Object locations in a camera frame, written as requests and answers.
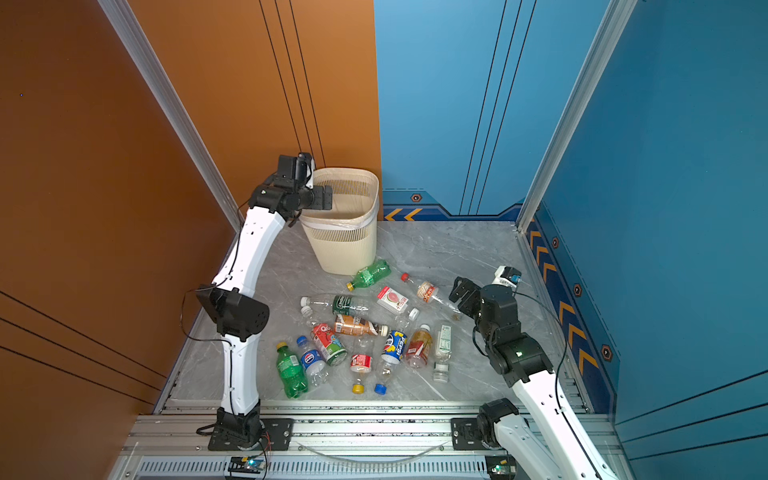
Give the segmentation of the yellow tea bottle white cap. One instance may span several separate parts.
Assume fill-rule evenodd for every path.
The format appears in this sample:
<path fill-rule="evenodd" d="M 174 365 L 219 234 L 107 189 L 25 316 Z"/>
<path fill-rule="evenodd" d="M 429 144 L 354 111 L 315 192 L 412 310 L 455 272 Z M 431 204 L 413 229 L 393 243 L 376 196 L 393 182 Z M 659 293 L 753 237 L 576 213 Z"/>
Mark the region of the yellow tea bottle white cap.
<path fill-rule="evenodd" d="M 413 333 L 406 350 L 406 364 L 413 369 L 423 368 L 427 365 L 432 346 L 431 326 L 420 325 Z"/>

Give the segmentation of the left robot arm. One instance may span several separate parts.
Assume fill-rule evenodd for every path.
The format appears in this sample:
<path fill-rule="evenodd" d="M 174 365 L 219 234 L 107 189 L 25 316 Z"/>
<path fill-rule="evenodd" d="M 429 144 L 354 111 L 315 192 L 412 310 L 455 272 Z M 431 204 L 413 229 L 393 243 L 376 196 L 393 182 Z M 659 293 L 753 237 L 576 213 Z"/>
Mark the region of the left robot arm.
<path fill-rule="evenodd" d="M 255 286 L 273 242 L 305 210 L 327 211 L 333 188 L 311 180 L 275 180 L 255 189 L 236 245 L 210 285 L 195 290 L 223 343 L 224 393 L 208 449 L 248 451 L 264 436 L 257 385 L 257 357 L 270 308 Z"/>

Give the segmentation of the clear bottle green white label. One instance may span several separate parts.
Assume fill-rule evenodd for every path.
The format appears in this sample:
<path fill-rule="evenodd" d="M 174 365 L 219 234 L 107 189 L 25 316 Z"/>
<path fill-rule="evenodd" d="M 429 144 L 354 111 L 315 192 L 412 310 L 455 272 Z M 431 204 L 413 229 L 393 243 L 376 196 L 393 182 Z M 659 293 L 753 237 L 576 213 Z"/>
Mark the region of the clear bottle green white label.
<path fill-rule="evenodd" d="M 437 332 L 434 350 L 433 380 L 448 383 L 450 358 L 452 354 L 452 327 L 442 324 Z"/>

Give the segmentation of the clear bottle red cap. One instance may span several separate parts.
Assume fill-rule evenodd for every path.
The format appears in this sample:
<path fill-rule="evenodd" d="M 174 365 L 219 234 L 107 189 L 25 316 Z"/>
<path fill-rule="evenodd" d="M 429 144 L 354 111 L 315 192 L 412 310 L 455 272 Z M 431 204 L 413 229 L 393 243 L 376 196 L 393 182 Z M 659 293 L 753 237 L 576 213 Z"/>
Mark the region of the clear bottle red cap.
<path fill-rule="evenodd" d="M 452 320 L 458 321 L 461 319 L 462 313 L 457 305 L 450 300 L 448 290 L 428 280 L 414 277 L 409 273 L 402 273 L 400 279 L 403 283 L 409 285 L 416 294 L 416 297 L 424 303 L 432 305 L 434 308 L 439 308 Z"/>

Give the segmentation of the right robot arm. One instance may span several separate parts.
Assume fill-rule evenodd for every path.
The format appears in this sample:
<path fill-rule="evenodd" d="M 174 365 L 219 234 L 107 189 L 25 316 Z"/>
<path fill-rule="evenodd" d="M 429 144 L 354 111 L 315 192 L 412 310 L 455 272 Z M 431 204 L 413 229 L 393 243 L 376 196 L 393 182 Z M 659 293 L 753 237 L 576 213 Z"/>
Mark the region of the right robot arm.
<path fill-rule="evenodd" d="M 522 330 L 512 283 L 499 278 L 480 287 L 458 277 L 449 299 L 474 320 L 491 367 L 523 403 L 541 434 L 536 437 L 512 401 L 501 398 L 479 410 L 483 441 L 510 454 L 530 479 L 616 479 L 561 392 L 559 370 Z"/>

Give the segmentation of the large green soda bottle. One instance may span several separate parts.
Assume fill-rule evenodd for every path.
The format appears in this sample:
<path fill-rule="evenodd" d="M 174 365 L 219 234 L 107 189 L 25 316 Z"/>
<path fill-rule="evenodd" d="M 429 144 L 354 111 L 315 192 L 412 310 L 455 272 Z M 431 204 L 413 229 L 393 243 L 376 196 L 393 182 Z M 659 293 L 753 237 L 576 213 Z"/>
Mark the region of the large green soda bottle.
<path fill-rule="evenodd" d="M 288 398 L 299 398 L 308 392 L 308 380 L 296 353 L 285 341 L 276 345 L 276 368 Z"/>

